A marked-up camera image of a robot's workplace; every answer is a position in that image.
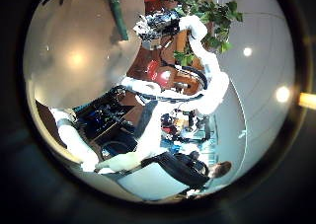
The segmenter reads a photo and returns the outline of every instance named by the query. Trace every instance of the light fixture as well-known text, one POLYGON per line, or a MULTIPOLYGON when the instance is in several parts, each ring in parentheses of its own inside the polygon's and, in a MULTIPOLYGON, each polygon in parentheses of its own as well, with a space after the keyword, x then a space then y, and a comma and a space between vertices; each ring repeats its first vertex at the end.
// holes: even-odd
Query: light fixture
POLYGON ((299 95, 298 104, 302 107, 316 110, 316 95, 315 94, 301 93, 299 95))
POLYGON ((276 100, 279 103, 286 103, 289 99, 290 92, 289 89, 285 86, 279 87, 276 90, 276 100))
POLYGON ((246 57, 251 56, 252 53, 253 53, 253 49, 252 49, 252 48, 250 48, 250 47, 245 47, 245 48, 244 48, 244 55, 245 55, 246 57))

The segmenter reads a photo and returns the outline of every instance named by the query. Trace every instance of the ceiling light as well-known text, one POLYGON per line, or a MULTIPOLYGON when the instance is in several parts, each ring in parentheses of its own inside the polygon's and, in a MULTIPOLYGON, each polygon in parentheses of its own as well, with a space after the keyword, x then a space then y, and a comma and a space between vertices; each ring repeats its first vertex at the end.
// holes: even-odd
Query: ceiling light
POLYGON ((289 99, 289 89, 282 86, 276 90, 276 99, 279 103, 286 103, 289 99))
POLYGON ((253 53, 253 49, 252 48, 250 48, 250 47, 245 47, 244 48, 244 55, 246 57, 249 57, 250 55, 252 55, 252 53, 253 53))

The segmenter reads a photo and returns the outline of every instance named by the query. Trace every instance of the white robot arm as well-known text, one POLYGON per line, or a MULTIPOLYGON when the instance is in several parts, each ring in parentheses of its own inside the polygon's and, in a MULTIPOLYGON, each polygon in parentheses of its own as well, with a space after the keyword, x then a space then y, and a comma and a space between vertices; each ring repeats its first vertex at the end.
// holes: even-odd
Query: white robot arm
POLYGON ((154 100, 158 103, 138 139, 136 151, 119 154, 98 165, 100 168, 110 167, 114 171, 131 170, 140 165, 143 159, 163 152, 160 148, 162 114, 180 109, 186 112, 197 110, 209 115, 222 102, 229 85, 229 78, 226 73, 220 71, 216 55, 205 50, 200 42, 207 34, 207 28, 197 16, 178 18, 176 13, 167 11, 167 14, 159 13, 157 16, 142 17, 142 21, 137 23, 134 29, 143 39, 143 46, 148 49, 159 48, 160 38, 163 36, 189 30, 191 48, 200 59, 208 85, 196 95, 186 96, 172 90, 162 92, 160 86, 154 82, 125 77, 120 83, 135 93, 136 97, 142 97, 147 102, 154 100))

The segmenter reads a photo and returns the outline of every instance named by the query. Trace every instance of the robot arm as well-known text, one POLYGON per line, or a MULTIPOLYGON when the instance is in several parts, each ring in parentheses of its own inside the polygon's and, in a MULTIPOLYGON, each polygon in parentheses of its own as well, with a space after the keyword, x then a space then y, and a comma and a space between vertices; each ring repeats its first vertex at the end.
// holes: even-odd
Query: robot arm
POLYGON ((163 91, 154 82, 147 82, 125 77, 120 83, 128 90, 143 96, 145 101, 158 101, 152 110, 148 123, 141 136, 138 138, 135 152, 119 154, 112 159, 97 165, 97 168, 110 167, 114 171, 131 170, 140 165, 140 162, 148 157, 162 153, 161 141, 161 116, 173 109, 190 112, 198 110, 202 114, 210 114, 216 110, 222 102, 227 91, 229 78, 221 72, 214 53, 205 50, 201 40, 207 34, 206 26, 197 16, 180 18, 175 11, 158 12, 154 15, 141 16, 142 21, 134 27, 136 33, 142 38, 143 47, 153 50, 160 48, 161 37, 172 36, 179 31, 190 30, 189 42, 194 54, 200 59, 204 68, 208 86, 196 95, 187 96, 171 90, 163 91))
POLYGON ((78 157, 83 163, 84 172, 93 172, 95 165, 99 163, 97 154, 83 141, 77 129, 73 127, 73 117, 67 110, 49 109, 52 113, 61 141, 67 146, 67 150, 78 157))

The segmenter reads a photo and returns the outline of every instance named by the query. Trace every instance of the person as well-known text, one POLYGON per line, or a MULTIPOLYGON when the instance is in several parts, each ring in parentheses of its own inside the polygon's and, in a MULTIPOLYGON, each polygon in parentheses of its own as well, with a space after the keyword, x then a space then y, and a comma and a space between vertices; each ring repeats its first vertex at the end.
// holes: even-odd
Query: person
POLYGON ((208 176, 211 179, 221 178, 225 176, 231 170, 231 167, 232 167, 231 162, 228 162, 228 161, 209 165, 208 176))

